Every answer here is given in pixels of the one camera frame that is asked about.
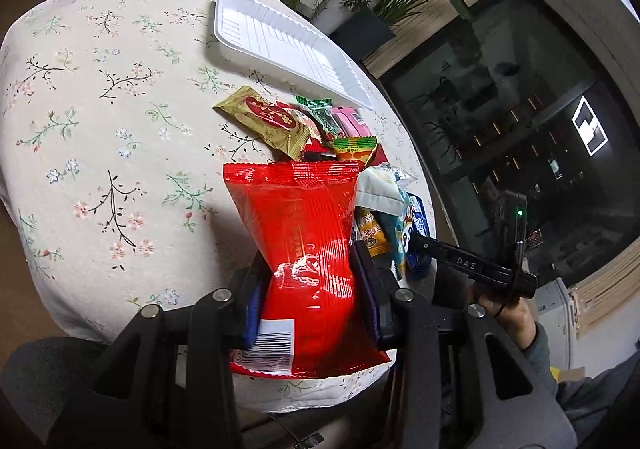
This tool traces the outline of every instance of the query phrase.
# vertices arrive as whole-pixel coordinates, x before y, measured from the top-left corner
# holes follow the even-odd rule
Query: plant pot
[[[351,59],[362,60],[396,35],[370,10],[353,15],[329,36]]]

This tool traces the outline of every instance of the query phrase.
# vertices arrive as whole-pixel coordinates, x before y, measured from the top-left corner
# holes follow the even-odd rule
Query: glass window
[[[481,0],[381,79],[460,245],[492,256],[487,194],[528,201],[526,256],[573,285],[640,232],[640,128],[593,53],[541,0]]]

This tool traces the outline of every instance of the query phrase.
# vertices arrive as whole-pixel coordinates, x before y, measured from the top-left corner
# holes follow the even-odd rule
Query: white plastic tray
[[[289,82],[307,98],[374,109],[351,60],[327,36],[256,0],[217,0],[223,57]]]

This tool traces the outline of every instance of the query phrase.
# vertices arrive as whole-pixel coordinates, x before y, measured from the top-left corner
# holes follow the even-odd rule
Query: green snack wrapper
[[[334,142],[335,139],[345,137],[345,133],[340,125],[335,121],[331,113],[331,99],[306,99],[301,95],[296,95],[296,101],[303,109],[316,119],[326,140]]]

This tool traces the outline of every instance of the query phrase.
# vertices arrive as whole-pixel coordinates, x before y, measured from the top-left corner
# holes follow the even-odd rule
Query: metal screw
[[[140,315],[142,317],[146,317],[147,319],[151,319],[160,313],[160,307],[157,304],[148,304],[142,307],[140,311]]]
[[[231,291],[228,288],[219,288],[213,293],[213,299],[216,301],[229,301],[231,299]]]
[[[398,301],[409,302],[414,299],[414,293],[408,288],[399,288],[396,290],[394,297],[398,299]]]
[[[485,314],[484,306],[478,303],[470,304],[466,308],[466,311],[469,312],[470,316],[477,318],[484,317]]]

